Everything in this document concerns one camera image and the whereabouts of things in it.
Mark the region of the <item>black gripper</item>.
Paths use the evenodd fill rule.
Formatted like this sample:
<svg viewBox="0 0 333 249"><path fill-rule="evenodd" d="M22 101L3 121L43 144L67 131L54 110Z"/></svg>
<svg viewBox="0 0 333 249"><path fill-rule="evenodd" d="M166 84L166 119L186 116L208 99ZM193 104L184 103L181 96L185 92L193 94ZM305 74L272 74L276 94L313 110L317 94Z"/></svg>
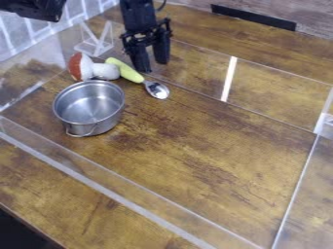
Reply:
<svg viewBox="0 0 333 249"><path fill-rule="evenodd" d="M119 0L125 33L121 35L127 54L138 72L150 73L151 65L146 46L153 46L155 61L169 63L170 18L158 19L157 13L165 8L164 2L155 8L153 0Z"/></svg>

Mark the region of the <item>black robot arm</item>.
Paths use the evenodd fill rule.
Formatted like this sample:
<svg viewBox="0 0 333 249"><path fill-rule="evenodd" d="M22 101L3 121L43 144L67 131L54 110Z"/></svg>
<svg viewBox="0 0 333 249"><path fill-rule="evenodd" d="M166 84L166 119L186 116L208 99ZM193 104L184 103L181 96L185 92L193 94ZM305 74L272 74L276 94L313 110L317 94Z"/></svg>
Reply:
<svg viewBox="0 0 333 249"><path fill-rule="evenodd" d="M0 11L32 18L59 22L67 0L0 0ZM168 64L170 58L170 18L158 19L157 13L168 1L155 8L153 0L119 0L125 25L123 51L130 56L139 72L151 72L147 48L153 47L155 61Z"/></svg>

